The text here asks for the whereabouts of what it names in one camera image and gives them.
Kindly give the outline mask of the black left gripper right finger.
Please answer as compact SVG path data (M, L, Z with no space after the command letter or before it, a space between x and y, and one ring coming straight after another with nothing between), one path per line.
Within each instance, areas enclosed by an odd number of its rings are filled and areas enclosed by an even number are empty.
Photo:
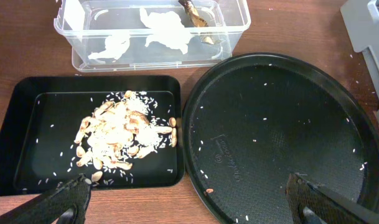
M285 195L294 223L379 224L379 214L348 200L322 184L291 173Z

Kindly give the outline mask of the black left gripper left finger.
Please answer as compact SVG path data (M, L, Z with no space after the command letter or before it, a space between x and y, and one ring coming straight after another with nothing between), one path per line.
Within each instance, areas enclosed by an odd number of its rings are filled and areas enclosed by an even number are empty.
M80 174L0 215L0 223L84 223L90 198L91 180Z

